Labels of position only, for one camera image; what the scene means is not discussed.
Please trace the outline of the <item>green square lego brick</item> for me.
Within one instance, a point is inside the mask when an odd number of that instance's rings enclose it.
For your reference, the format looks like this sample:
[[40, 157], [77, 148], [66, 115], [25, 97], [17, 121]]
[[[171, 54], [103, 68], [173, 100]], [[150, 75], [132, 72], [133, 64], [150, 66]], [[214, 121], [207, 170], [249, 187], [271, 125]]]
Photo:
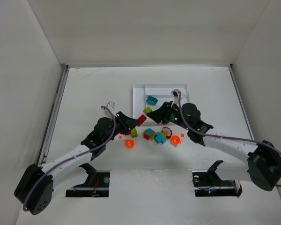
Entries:
[[137, 132], [137, 129], [136, 128], [133, 128], [131, 130], [131, 136], [132, 138], [136, 138], [138, 136], [138, 132]]

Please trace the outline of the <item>red slope lego brick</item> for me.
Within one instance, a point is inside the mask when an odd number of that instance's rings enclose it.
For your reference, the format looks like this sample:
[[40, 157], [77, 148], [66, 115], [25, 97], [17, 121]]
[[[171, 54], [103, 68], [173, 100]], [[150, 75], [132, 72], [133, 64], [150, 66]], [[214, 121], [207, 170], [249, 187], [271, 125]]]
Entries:
[[138, 118], [138, 127], [140, 127], [145, 121], [147, 120], [147, 117], [142, 114], [139, 118]]

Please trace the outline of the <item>small green lego brick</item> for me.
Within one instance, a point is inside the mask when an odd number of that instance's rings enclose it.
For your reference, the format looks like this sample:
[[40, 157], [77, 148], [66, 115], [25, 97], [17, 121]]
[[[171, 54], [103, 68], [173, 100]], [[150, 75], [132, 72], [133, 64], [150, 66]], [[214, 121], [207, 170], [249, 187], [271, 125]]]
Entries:
[[152, 112], [152, 109], [150, 107], [146, 107], [143, 112], [145, 115], [147, 115], [148, 113]]

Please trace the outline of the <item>teal rounded lego brick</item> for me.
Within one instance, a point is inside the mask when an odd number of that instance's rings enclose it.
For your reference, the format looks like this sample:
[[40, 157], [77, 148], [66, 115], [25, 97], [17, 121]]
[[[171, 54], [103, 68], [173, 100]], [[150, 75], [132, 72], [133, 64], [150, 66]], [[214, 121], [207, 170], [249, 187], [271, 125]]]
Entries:
[[153, 96], [148, 96], [148, 98], [146, 99], [146, 103], [148, 105], [156, 105], [157, 102], [158, 102], [158, 99]]

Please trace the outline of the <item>teal square lego brick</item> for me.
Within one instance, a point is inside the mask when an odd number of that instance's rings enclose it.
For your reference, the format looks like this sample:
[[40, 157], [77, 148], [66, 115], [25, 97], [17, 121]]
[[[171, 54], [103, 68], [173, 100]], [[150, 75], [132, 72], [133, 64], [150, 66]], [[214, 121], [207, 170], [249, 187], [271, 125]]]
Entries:
[[155, 131], [151, 128], [147, 128], [145, 130], [145, 135], [149, 136], [149, 137], [152, 137], [153, 135], [155, 134]]

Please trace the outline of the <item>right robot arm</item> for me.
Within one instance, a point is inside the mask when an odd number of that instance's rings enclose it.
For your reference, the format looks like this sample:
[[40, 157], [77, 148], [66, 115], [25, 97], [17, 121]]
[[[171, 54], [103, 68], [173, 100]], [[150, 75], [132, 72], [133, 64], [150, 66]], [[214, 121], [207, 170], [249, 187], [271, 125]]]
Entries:
[[211, 188], [228, 180], [252, 182], [265, 191], [280, 187], [281, 152], [270, 142], [230, 137], [217, 132], [201, 119], [200, 111], [191, 103], [180, 105], [164, 102], [159, 109], [148, 112], [147, 116], [157, 124], [172, 122], [186, 129], [194, 143], [220, 150], [240, 160], [240, 164], [215, 161], [206, 171], [194, 175], [193, 183], [198, 188]]

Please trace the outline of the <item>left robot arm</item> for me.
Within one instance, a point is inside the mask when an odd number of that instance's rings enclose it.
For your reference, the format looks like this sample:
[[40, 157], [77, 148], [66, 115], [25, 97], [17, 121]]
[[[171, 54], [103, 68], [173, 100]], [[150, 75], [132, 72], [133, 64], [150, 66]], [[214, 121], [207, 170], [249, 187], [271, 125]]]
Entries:
[[52, 199], [53, 184], [57, 178], [100, 156], [106, 144], [117, 134], [126, 134], [139, 121], [118, 112], [112, 118], [100, 118], [94, 130], [72, 151], [44, 165], [30, 165], [17, 185], [14, 196], [22, 203], [23, 211], [36, 215]]

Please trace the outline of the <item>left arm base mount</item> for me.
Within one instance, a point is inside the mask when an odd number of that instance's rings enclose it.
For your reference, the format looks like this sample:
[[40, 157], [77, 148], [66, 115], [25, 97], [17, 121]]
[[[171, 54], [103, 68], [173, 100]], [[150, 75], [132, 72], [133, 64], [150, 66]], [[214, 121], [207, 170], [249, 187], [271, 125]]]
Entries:
[[109, 197], [110, 171], [97, 171], [89, 163], [80, 166], [88, 175], [84, 183], [66, 191], [68, 198], [106, 198]]

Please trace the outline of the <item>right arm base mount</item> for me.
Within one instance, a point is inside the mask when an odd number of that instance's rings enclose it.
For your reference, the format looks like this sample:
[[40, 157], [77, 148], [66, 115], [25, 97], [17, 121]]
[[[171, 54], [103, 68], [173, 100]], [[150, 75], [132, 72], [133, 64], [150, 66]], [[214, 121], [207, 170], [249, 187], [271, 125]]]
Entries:
[[207, 170], [192, 170], [192, 183], [196, 197], [239, 197], [243, 190], [237, 180], [221, 180], [216, 170], [223, 160], [217, 160]]

